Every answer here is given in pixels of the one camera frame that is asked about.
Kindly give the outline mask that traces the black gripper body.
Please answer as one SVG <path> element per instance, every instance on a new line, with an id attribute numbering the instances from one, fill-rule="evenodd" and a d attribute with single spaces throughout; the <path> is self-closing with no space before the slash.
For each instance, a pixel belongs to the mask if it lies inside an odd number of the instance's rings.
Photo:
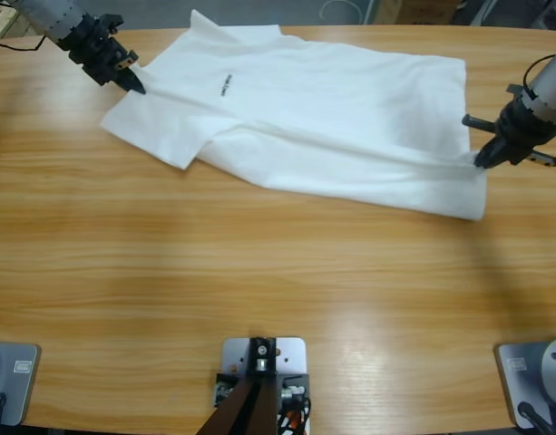
<path id="1" fill-rule="evenodd" d="M 527 160 L 546 167 L 556 167 L 556 156 L 535 149 L 556 136 L 556 125 L 539 120 L 525 108 L 520 98 L 510 101 L 494 122 L 465 114 L 462 123 L 466 127 L 486 131 L 493 137 L 498 136 L 505 140 L 509 146 L 509 160 L 505 162 L 517 166 Z"/>
<path id="2" fill-rule="evenodd" d="M 131 68 L 138 60 L 135 51 L 127 51 L 113 37 L 123 23 L 120 14 L 85 14 L 82 21 L 59 40 L 58 46 L 99 85 L 115 83 L 116 72 Z"/>

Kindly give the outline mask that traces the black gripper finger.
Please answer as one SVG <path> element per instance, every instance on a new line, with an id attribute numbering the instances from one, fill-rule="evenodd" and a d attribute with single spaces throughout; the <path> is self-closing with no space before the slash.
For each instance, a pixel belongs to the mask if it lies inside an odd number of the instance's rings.
<path id="1" fill-rule="evenodd" d="M 502 139 L 498 136 L 491 138 L 477 153 L 473 164 L 477 168 L 494 168 L 502 163 Z"/>
<path id="2" fill-rule="evenodd" d="M 134 91 L 139 94 L 146 93 L 141 80 L 131 68 L 125 68 L 117 71 L 115 74 L 115 84 L 127 92 Z"/>
<path id="3" fill-rule="evenodd" d="M 479 151 L 479 167 L 491 169 L 509 160 L 509 146 L 505 140 L 490 140 Z"/>

